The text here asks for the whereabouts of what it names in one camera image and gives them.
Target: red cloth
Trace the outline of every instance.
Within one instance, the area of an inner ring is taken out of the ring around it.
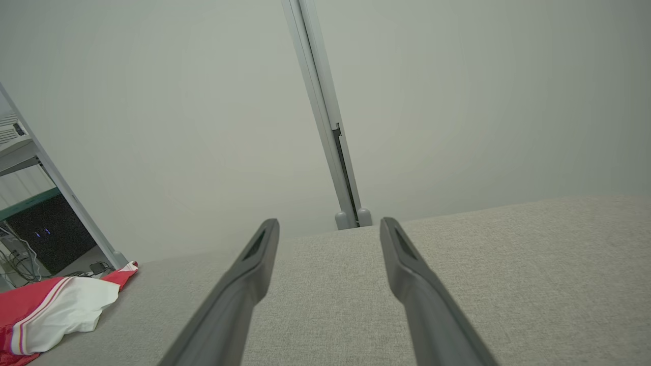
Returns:
[[[131,262],[101,280],[120,285],[121,291],[129,278],[138,272],[136,266],[136,262]],[[17,326],[17,323],[38,316],[53,301],[65,285],[66,279],[70,278],[55,277],[0,294],[0,366],[24,366],[38,357],[39,353],[19,355],[12,352],[12,340],[15,342],[14,328],[22,331],[22,327]]]

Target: green board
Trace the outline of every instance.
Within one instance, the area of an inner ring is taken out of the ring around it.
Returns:
[[[60,194],[61,191],[59,191],[58,188],[52,188],[51,190],[45,191],[43,193],[39,193],[34,197],[30,197],[24,201],[16,203],[13,206],[7,207],[6,209],[0,211],[0,221],[4,221],[10,218],[11,216],[17,214],[18,212],[24,211],[32,206],[36,206],[37,204],[43,201],[47,201],[48,199]]]

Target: gray fabric surface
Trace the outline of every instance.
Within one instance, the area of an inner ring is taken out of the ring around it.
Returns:
[[[651,199],[555,199],[403,228],[503,365],[651,364]],[[94,332],[33,365],[155,365],[242,245],[144,263]],[[415,365],[377,226],[281,242],[243,365]]]

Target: white cable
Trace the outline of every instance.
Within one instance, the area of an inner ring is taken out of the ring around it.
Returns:
[[[38,274],[38,280],[40,281],[41,279],[43,279],[43,276],[41,276],[41,274],[40,274],[40,266],[38,265],[38,262],[36,261],[36,252],[32,249],[31,246],[29,246],[29,243],[26,240],[22,240],[21,238],[18,238],[17,236],[14,236],[11,232],[8,232],[8,231],[4,230],[2,227],[0,227],[0,230],[6,232],[8,235],[11,235],[11,236],[15,237],[16,239],[20,240],[21,242],[23,242],[23,243],[25,243],[27,245],[29,250],[32,253],[34,253],[34,259],[32,259],[32,263],[34,263],[36,265],[36,274]]]

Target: red stripe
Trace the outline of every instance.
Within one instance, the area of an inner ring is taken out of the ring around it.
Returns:
[[[48,306],[50,305],[50,303],[52,302],[52,300],[54,300],[54,298],[57,297],[57,294],[59,293],[59,291],[65,286],[65,283],[63,283],[63,282],[70,282],[71,279],[72,279],[72,277],[68,277],[66,279],[63,279],[60,282],[61,286],[59,286],[59,288],[54,292],[54,295],[52,295],[52,297],[49,299],[48,303],[45,304],[45,306],[43,306],[43,308],[41,310],[39,310],[37,313],[33,313],[32,315],[30,315],[30,317],[25,322],[23,322],[23,324],[20,324],[20,331],[18,332],[18,339],[19,339],[19,342],[20,342],[20,353],[21,354],[25,354],[25,351],[23,350],[23,327],[25,326],[25,324],[28,321],[33,320],[43,310],[47,309]]]

